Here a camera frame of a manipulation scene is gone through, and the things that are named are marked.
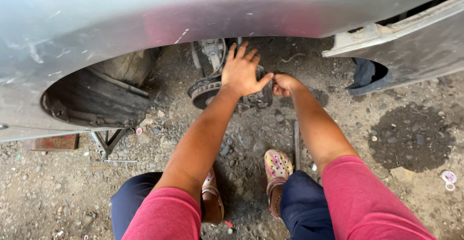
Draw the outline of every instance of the wet patch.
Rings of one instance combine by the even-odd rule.
[[[310,89],[311,93],[313,94],[314,98],[316,98],[317,102],[325,108],[328,103],[328,95],[324,91],[320,89]]]
[[[444,164],[455,139],[439,114],[411,103],[398,107],[371,127],[369,152],[385,168],[403,166],[415,172]]]
[[[353,96],[353,100],[356,102],[363,102],[367,97],[367,95]]]

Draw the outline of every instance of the pink sandal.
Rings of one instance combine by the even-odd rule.
[[[269,149],[266,154],[264,154],[264,167],[266,169],[267,177],[266,194],[269,204],[269,211],[271,211],[270,193],[276,186],[285,184],[289,176],[293,174],[293,166],[289,157],[285,153],[277,149]]]
[[[212,193],[213,195],[217,197],[218,199],[217,202],[219,204],[219,208],[221,209],[222,220],[224,220],[224,205],[222,204],[221,195],[219,194],[218,186],[216,184],[216,175],[214,174],[214,170],[212,168],[209,171],[208,176],[206,176],[205,182],[203,182],[203,186],[201,187],[202,194],[206,191]]]

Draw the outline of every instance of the left hand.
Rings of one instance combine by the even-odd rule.
[[[262,90],[274,77],[274,73],[268,73],[259,81],[256,80],[260,55],[256,53],[257,49],[251,49],[245,54],[247,46],[248,42],[243,42],[234,58],[237,45],[232,44],[222,71],[221,89],[230,89],[238,96],[247,96]]]

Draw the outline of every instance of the gravel ground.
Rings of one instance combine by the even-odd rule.
[[[261,65],[298,77],[335,119],[364,162],[419,220],[440,240],[464,239],[462,175],[464,168],[464,72],[422,83],[353,97],[344,91],[353,76],[348,58],[322,58],[332,39],[255,37]],[[24,152],[22,142],[0,143],[0,234],[3,239],[113,239],[109,198],[125,180],[163,171],[176,143],[200,114],[186,94],[200,78],[189,44],[166,47],[142,89],[153,106],[142,123],[141,136],[121,140],[111,158],[138,163],[102,164],[88,134],[70,152]],[[285,63],[296,53],[292,61]],[[202,226],[203,239],[282,240],[285,225],[272,219],[258,177],[262,156],[277,148],[293,156],[291,100],[274,97],[261,112],[233,116],[214,164],[229,226]],[[320,181],[301,142],[302,170]],[[411,181],[397,167],[413,172]],[[449,192],[441,171],[456,173],[456,190]]]

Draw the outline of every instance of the blue jeans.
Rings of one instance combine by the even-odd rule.
[[[137,209],[158,183],[162,172],[127,180],[111,197],[111,222],[115,240],[121,240]],[[334,240],[332,220],[322,187],[305,172],[294,172],[283,186],[280,213],[290,240]]]

